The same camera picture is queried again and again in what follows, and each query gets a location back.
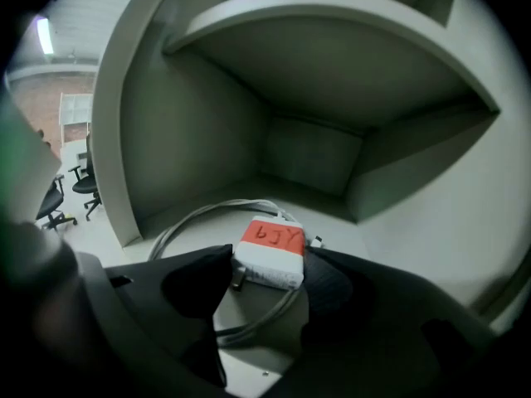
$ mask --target chair armrest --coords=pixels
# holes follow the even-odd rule
[[[64,180],[64,178],[65,176],[62,174],[57,174],[56,178],[54,178],[54,180],[59,183],[59,190],[61,190],[61,195],[63,196],[65,195],[65,191],[63,190],[63,183],[61,182],[61,180]]]
[[[81,168],[81,165],[77,165],[76,167],[70,168],[68,170],[68,172],[72,172],[72,171],[74,172],[74,174],[76,175],[77,181],[79,181],[81,179],[80,173],[79,173],[79,171],[77,171],[79,168]]]

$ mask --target white shelf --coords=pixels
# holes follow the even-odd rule
[[[186,46],[277,109],[341,126],[378,126],[470,93],[499,110],[483,67],[393,0],[228,0],[172,34],[164,52]]]
[[[105,48],[95,82],[92,158],[101,199],[122,246],[140,237],[122,159],[122,91],[131,61],[162,1],[130,0]]]

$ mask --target white cable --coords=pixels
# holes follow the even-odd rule
[[[299,290],[289,290],[285,293],[282,299],[270,309],[264,316],[253,323],[249,323],[237,328],[228,328],[216,332],[217,344],[220,347],[234,346],[239,342],[243,342],[254,336],[255,332],[268,323],[275,321],[278,317],[285,313],[299,295]]]
[[[148,260],[156,260],[160,258],[166,249],[166,246],[168,246],[168,243],[174,238],[174,234],[176,231],[183,226],[186,222],[190,221],[192,218],[196,216],[200,216],[206,212],[213,211],[217,208],[226,207],[226,206],[266,206],[269,208],[274,209],[277,212],[277,216],[283,216],[287,221],[293,221],[299,224],[299,222],[287,211],[283,210],[282,208],[279,208],[274,202],[267,201],[265,199],[232,199],[230,201],[223,201],[217,204],[213,205],[206,205],[199,209],[196,209],[195,211],[190,212],[187,216],[185,216],[180,222],[175,224],[172,227],[167,228],[164,230],[160,235],[158,235],[157,239],[155,239],[155,242],[153,243],[151,250],[148,254]],[[259,207],[256,208],[258,211],[264,211],[263,209],[260,209]]]
[[[164,250],[168,244],[175,238],[175,235],[180,227],[190,221],[196,216],[200,216],[209,211],[214,211],[218,208],[228,207],[228,206],[254,206],[257,211],[263,211],[270,213],[270,210],[274,210],[278,217],[284,217],[287,221],[293,221],[297,224],[300,224],[294,216],[289,212],[279,208],[274,202],[267,201],[265,199],[232,199],[230,201],[223,201],[217,204],[211,204],[203,206],[195,211],[190,212],[186,215],[181,221],[179,221],[174,226],[171,226],[164,230],[151,246],[149,251],[148,260],[156,260],[161,258]],[[298,290],[289,290],[282,297],[282,299],[276,303],[276,305],[270,309],[264,316],[259,318],[253,323],[245,324],[236,328],[228,328],[216,332],[218,337],[218,343],[220,346],[233,346],[239,342],[245,341],[249,337],[253,336],[258,328],[266,325],[267,323],[276,320],[280,315],[282,315],[295,301],[298,296]]]

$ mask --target power adapter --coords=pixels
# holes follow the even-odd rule
[[[281,217],[255,216],[234,252],[246,279],[278,289],[298,289],[304,280],[304,229]]]

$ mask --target fluorescent light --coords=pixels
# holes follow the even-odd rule
[[[50,38],[50,23],[45,17],[37,20],[37,34],[41,42],[42,51],[45,55],[53,55],[53,47]]]

